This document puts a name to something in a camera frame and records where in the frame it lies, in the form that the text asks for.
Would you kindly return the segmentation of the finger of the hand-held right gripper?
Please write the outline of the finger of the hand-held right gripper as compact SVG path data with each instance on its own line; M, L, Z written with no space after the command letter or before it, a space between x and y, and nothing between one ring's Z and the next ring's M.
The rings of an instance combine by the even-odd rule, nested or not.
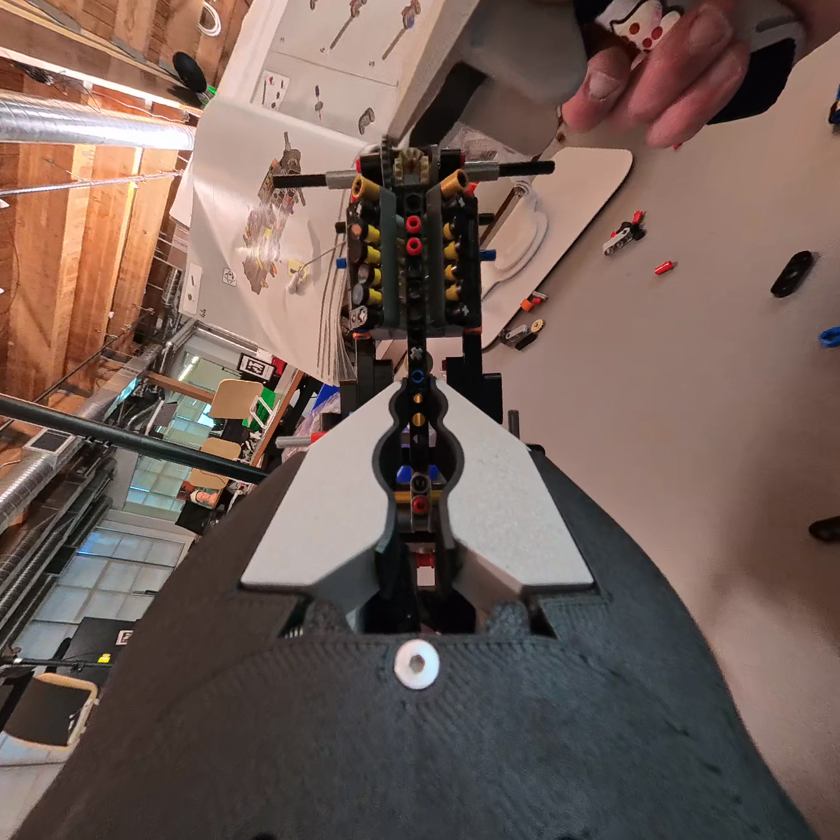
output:
M528 158L539 155L559 131L560 105L585 78L572 3L479 2L466 29L466 65L484 78L466 124Z
M392 115L392 138L439 143L458 123L510 145L505 89L492 79L499 13L509 2L436 2L424 12L414 46L404 59Z

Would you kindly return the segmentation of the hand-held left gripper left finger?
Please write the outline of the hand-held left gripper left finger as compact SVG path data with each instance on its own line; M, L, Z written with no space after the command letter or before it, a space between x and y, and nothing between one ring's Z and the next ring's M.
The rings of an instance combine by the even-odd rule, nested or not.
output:
M393 489L402 463L393 383L310 446L239 583L305 595L345 613L379 604L374 626L413 625L413 563Z

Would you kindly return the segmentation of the lego instruction booklet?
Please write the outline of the lego instruction booklet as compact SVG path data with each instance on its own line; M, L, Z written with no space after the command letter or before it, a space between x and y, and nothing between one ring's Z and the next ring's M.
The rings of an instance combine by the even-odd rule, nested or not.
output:
M352 376L337 267L349 192L260 195L266 176L355 170L392 138L408 50L436 2L254 2L196 129L181 311L331 385Z

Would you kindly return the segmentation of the silver ventilation duct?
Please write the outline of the silver ventilation duct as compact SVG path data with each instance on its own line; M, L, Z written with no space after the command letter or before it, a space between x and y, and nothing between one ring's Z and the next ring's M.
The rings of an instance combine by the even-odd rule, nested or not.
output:
M194 149L194 127L68 101L1 91L1 141L86 144L162 151Z
M103 422L113 405L124 397L129 385L133 385L161 353L162 345L153 343L142 354L132 357L118 371L114 372L105 385L93 393L72 414L73 418ZM84 438L75 437L60 455L48 455L24 448L20 461L1 478L1 532L4 532L28 508L33 499L69 463Z

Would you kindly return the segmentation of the short black lego liftarm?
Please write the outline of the short black lego liftarm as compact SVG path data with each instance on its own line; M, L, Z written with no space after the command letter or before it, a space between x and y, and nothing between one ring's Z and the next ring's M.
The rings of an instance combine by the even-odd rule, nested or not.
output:
M773 283L770 289L771 296L783 299L795 293L808 276L815 262L816 257L810 250L794 253Z

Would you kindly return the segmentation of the lego car chassis model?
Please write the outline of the lego car chassis model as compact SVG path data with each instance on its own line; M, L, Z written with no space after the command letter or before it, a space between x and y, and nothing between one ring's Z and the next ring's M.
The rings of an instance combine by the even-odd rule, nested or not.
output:
M481 267L497 253L481 249L480 230L494 223L481 214L475 197L479 182L503 177L550 175L553 161L469 161L458 149L436 145L397 149L384 138L378 149L361 154L355 170L304 175L298 164L274 168L260 195L290 202L303 188L348 191L345 219L337 223L344 258L337 267L349 283L347 318L356 350L356 382L342 383L345 415L380 391L388 376L375 358L380 339L405 339L407 478L406 529L413 537L434 535L440 545L444 515L433 499L433 485L449 480L447 444L437 437L444 417L443 395L433 374L428 345L455 338L460 356L442 363L455 392L490 420L502 422L498 374L486 374L481 361Z

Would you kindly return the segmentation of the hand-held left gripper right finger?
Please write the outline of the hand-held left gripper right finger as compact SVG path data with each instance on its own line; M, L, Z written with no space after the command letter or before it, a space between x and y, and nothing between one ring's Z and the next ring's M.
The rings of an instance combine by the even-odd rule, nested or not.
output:
M489 614L499 602L592 589L593 574L530 449L447 383L435 391L441 438L455 449L441 501L456 591Z

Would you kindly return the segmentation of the black round lamp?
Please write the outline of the black round lamp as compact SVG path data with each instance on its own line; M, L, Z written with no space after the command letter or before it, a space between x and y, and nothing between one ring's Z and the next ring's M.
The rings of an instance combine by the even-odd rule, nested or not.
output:
M194 58L186 52L176 51L172 56L172 66L184 88L199 99L207 98L207 79Z

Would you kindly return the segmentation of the grey red black lego assembly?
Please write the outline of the grey red black lego assembly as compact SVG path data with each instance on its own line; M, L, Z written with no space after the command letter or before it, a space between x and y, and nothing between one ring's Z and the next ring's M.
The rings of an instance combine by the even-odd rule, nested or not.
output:
M618 250L624 248L631 242L637 242L647 235L647 230L644 227L646 213L644 210L637 210L629 221L625 221L622 225L611 234L611 237L605 242L603 246L604 256L612 256Z

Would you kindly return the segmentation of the wooden chair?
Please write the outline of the wooden chair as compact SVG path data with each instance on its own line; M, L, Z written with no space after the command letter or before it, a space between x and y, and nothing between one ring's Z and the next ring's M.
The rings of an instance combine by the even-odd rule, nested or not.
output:
M214 455L223 459L238 461L242 453L242 445L236 442L224 440L220 437L209 437L198 450L206 455ZM201 470L201 476L191 479L196 487L204 487L211 490L223 489L229 478L217 474L211 474Z
M264 386L258 381L223 380L213 395L207 415L214 420L247 420L250 409L263 391Z
M2 728L29 747L74 749L99 702L99 687L86 679L43 673L34 677Z

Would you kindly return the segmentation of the black pole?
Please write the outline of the black pole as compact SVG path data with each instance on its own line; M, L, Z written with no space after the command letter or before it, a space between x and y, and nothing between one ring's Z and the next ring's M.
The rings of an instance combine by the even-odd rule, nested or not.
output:
M239 463L236 460L210 455L158 438L146 437L77 415L61 413L6 394L1 394L1 414L15 421L115 445L138 455L171 461L248 484L258 484L269 476L262 469Z

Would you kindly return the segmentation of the person's right hand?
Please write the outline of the person's right hand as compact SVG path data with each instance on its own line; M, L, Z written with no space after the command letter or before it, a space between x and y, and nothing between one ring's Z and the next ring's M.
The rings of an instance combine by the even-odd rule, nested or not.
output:
M561 107L569 131L611 121L618 130L645 128L647 143L665 148L696 135L740 88L750 47L736 37L735 2L699 2L643 59L594 27L594 2L572 2L589 60L581 86ZM838 2L782 3L804 28L800 59L838 33Z

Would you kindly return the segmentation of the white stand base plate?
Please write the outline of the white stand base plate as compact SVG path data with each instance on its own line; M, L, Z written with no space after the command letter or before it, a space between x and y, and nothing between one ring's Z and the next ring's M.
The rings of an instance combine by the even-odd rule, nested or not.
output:
M486 244L496 253L481 267L482 348L520 311L626 180L626 149L567 148L554 171L537 175Z

